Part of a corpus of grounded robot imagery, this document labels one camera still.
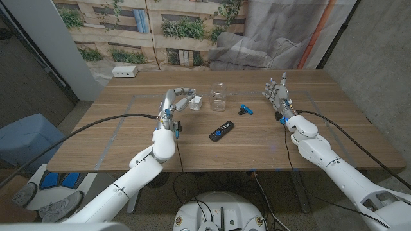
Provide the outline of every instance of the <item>clear plastic cup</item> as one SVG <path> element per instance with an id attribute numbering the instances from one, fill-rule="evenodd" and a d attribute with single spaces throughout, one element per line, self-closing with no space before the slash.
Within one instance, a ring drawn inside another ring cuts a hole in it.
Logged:
<path id="1" fill-rule="evenodd" d="M 211 110 L 223 112 L 225 110 L 225 98 L 227 87 L 223 83 L 213 83 L 210 91 Z"/>

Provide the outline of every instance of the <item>blue chair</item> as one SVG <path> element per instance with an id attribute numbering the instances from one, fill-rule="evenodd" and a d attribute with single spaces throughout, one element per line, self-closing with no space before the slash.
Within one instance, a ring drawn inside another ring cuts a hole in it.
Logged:
<path id="1" fill-rule="evenodd" d="M 34 114 L 0 129 L 0 158 L 14 166 L 22 165 L 63 137 L 42 114 Z M 50 161 L 59 147 L 30 164 L 26 171 L 34 174 Z"/>

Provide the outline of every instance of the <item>printed backdrop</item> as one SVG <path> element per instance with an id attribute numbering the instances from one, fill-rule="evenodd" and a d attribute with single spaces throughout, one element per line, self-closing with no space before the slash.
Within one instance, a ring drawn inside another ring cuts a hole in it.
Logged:
<path id="1" fill-rule="evenodd" d="M 53 0 L 94 78 L 139 71 L 314 69 L 355 0 Z"/>

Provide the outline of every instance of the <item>small white box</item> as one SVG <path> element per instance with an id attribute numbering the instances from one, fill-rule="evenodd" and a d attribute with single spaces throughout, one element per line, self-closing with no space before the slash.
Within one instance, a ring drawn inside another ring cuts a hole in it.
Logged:
<path id="1" fill-rule="evenodd" d="M 139 72 L 136 66 L 115 67 L 113 70 L 114 77 L 136 77 Z"/>
<path id="2" fill-rule="evenodd" d="M 201 108 L 201 97 L 195 96 L 190 102 L 188 102 L 190 109 L 192 110 L 200 110 Z"/>

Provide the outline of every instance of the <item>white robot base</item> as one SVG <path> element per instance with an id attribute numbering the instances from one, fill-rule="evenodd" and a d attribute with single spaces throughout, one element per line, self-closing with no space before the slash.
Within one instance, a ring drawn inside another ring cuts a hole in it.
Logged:
<path id="1" fill-rule="evenodd" d="M 245 198 L 231 192 L 213 191 L 200 194 L 181 206 L 173 231 L 263 231 L 264 222 L 257 207 Z"/>

